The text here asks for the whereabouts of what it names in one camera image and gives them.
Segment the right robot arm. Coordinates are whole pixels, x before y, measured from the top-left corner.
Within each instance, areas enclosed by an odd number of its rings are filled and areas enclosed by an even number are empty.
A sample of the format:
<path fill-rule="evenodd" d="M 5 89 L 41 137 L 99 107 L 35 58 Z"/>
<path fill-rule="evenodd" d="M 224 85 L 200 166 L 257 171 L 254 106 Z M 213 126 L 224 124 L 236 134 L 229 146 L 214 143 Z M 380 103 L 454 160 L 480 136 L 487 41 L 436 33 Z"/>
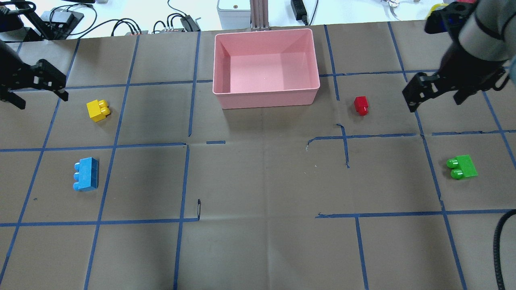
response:
<path fill-rule="evenodd" d="M 515 82 L 515 15 L 514 0 L 452 2 L 431 12 L 424 31 L 448 33 L 451 44 L 437 72 L 415 74 L 402 90 L 409 110 L 450 91 L 460 105 L 479 91 Z"/>

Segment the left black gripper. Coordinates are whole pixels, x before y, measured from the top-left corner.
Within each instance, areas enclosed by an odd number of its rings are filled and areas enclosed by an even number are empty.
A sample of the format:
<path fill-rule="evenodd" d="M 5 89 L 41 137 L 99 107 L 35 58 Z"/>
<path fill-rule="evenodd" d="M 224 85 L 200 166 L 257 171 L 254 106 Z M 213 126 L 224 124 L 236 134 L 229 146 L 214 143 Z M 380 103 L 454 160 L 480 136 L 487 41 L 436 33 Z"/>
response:
<path fill-rule="evenodd" d="M 65 90 L 67 77 L 46 59 L 34 65 L 26 64 L 18 53 L 4 41 L 0 41 L 0 99 L 20 110 L 26 108 L 26 101 L 13 90 L 33 88 L 51 91 L 62 101 L 69 100 Z"/>

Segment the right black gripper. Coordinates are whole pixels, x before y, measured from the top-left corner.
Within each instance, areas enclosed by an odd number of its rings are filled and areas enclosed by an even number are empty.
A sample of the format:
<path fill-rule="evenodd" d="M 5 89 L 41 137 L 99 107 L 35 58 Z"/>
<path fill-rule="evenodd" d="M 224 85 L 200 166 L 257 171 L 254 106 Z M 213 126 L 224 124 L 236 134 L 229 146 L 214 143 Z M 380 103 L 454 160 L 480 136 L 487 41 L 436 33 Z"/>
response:
<path fill-rule="evenodd" d="M 470 72 L 451 75 L 444 72 L 418 72 L 402 90 L 402 95 L 409 111 L 414 113 L 422 103 L 448 92 L 454 92 L 455 104 L 461 105 L 467 98 L 480 91 L 501 91 L 508 83 L 509 74 L 501 66 L 487 75 L 475 75 Z"/>

